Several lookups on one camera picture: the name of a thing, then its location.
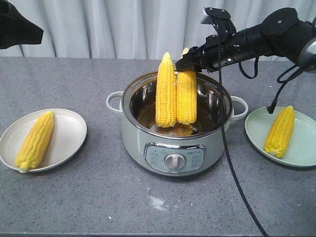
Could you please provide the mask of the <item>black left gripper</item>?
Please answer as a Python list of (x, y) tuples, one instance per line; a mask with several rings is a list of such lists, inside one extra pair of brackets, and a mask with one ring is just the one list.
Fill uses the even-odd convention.
[(6, 0), (0, 1), (0, 48), (22, 44), (41, 44), (43, 29), (23, 17)]

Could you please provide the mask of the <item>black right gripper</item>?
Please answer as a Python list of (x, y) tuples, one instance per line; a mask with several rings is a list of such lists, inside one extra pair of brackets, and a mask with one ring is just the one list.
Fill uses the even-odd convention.
[(239, 31), (225, 41), (211, 37), (201, 47), (185, 48), (185, 54), (175, 63), (178, 72), (217, 71), (219, 67), (260, 57), (266, 53), (266, 40), (257, 31)]

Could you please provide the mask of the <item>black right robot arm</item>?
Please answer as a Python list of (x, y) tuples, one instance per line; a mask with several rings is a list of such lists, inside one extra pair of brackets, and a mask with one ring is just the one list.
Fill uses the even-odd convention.
[(203, 9), (202, 24), (212, 25), (217, 35), (208, 36), (176, 62), (176, 69), (211, 72), (220, 67), (261, 56), (285, 57), (305, 72), (316, 71), (316, 24), (298, 19), (294, 8), (281, 8), (259, 25), (237, 31), (224, 9)]

